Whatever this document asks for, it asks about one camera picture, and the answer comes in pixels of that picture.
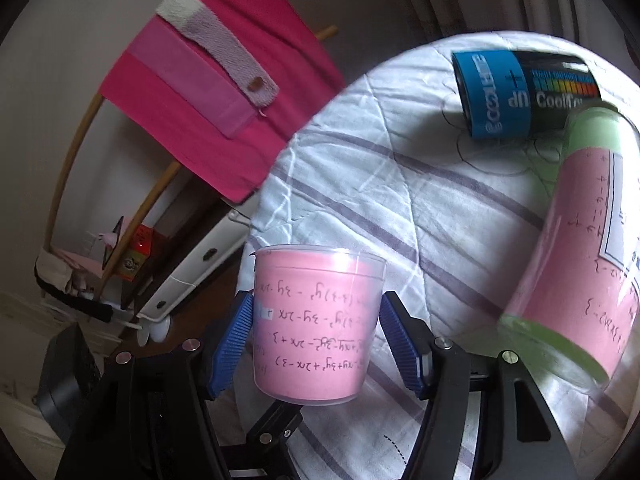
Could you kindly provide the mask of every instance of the wooden stick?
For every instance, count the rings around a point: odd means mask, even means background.
[[[113,274],[113,271],[120,263],[122,256],[129,247],[129,243],[131,242],[136,229],[140,224],[142,224],[146,214],[149,213],[149,210],[154,206],[160,195],[162,195],[162,192],[171,183],[181,167],[182,165],[177,160],[174,160],[171,164],[169,164],[166,170],[164,170],[164,173],[152,187],[151,191],[149,191],[149,194],[146,196],[145,201],[140,204],[140,207],[136,211],[136,214],[133,215],[131,222],[127,226],[126,231],[124,231],[124,234],[120,237],[120,240],[118,240],[116,247],[113,249],[113,253],[111,253],[111,257],[109,258],[107,265],[104,267],[100,285],[98,285],[98,288],[95,291],[96,300],[100,299],[100,295],[102,294],[107,281]]]
[[[334,37],[336,34],[338,34],[338,27],[336,27],[335,25],[329,25],[323,30],[318,30],[316,32],[316,39],[318,41],[324,41]]]
[[[100,106],[102,106],[103,101],[104,97],[100,93],[97,93],[96,95],[94,95],[94,98],[91,99],[89,107],[86,109],[86,112],[84,113],[84,116],[82,117],[82,120],[78,125],[76,134],[71,140],[71,146],[69,146],[69,149],[66,152],[65,161],[62,163],[62,169],[60,170],[58,181],[56,182],[56,189],[54,190],[53,198],[51,199],[49,218],[47,218],[47,227],[44,231],[43,247],[47,252],[51,252],[53,228],[56,225],[58,208],[60,208],[60,201],[62,200],[62,194],[65,191],[66,181],[69,178],[69,173],[71,173],[71,168],[76,160],[76,156],[78,155],[78,150],[80,150],[80,146],[82,145],[84,136],[89,130],[89,126],[91,126],[91,123],[93,122],[95,115],[98,113]]]

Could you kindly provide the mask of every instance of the cup with pink paper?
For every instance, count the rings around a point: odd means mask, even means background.
[[[322,406],[362,388],[386,261],[369,253],[280,245],[255,254],[254,378],[265,394]]]

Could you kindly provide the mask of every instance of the white tablecloth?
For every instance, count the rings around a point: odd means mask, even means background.
[[[561,137],[471,141],[451,53],[486,48],[581,56],[603,98],[640,124],[640,89],[607,61],[564,40],[469,34],[402,54],[349,86],[280,153],[260,192],[238,289],[253,287],[252,253],[261,246],[369,251],[387,259],[385,290],[397,291],[412,316],[471,351],[497,354],[503,343],[495,322],[543,226]],[[596,476],[620,441],[638,388],[639,350],[635,335],[599,396],[536,376],[582,478]],[[270,402],[254,385],[249,353],[234,385],[247,430]],[[423,410],[402,386],[378,326],[360,397],[305,407],[289,447],[302,478],[400,478]],[[472,428],[472,407],[469,413]],[[473,449],[473,437],[465,435],[456,478],[468,478]]]

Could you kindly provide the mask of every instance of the blue gripper pad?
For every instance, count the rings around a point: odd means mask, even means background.
[[[422,380],[422,356],[430,352],[427,324],[409,316],[395,292],[386,292],[380,301],[380,325],[389,343],[396,366],[407,389],[422,399],[426,385]]]
[[[225,333],[211,355],[208,390],[214,399],[231,385],[246,338],[254,322],[254,295],[239,292],[236,295],[236,301],[241,303],[233,313]]]

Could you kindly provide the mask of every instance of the brown floor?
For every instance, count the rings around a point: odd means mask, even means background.
[[[155,343],[149,339],[146,346],[140,347],[136,341],[136,331],[127,330],[127,333],[123,334],[122,343],[112,355],[124,350],[131,352],[135,357],[163,354],[173,350],[185,339],[199,337],[205,327],[213,319],[222,317],[225,309],[231,304],[236,293],[239,269],[239,255],[232,256],[223,268],[216,270],[205,286],[193,297],[187,298],[186,303],[180,305],[173,316],[165,341]]]

